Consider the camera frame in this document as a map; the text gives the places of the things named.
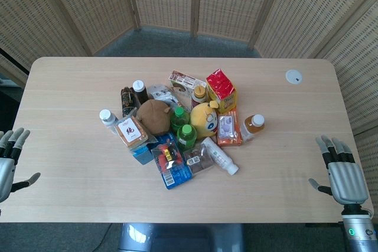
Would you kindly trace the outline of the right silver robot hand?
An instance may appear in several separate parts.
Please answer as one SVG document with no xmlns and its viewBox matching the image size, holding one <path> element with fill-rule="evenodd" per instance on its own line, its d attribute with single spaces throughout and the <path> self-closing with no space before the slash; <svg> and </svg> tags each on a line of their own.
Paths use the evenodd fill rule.
<svg viewBox="0 0 378 252">
<path fill-rule="evenodd" d="M 321 135 L 315 139 L 327 169 L 329 186 L 310 178 L 311 186 L 331 195 L 341 205 L 363 204 L 368 199 L 361 167 L 355 162 L 349 146 L 337 138 Z"/>
</svg>

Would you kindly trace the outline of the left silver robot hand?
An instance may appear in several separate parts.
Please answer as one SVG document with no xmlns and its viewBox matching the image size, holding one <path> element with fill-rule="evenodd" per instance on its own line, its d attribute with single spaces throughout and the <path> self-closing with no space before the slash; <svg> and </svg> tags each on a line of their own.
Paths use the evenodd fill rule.
<svg viewBox="0 0 378 252">
<path fill-rule="evenodd" d="M 1 202 L 4 202 L 11 193 L 36 183 L 41 176 L 41 173 L 37 172 L 27 180 L 14 183 L 22 147 L 29 135 L 30 131 L 23 127 L 7 132 L 1 131 Z"/>
</svg>

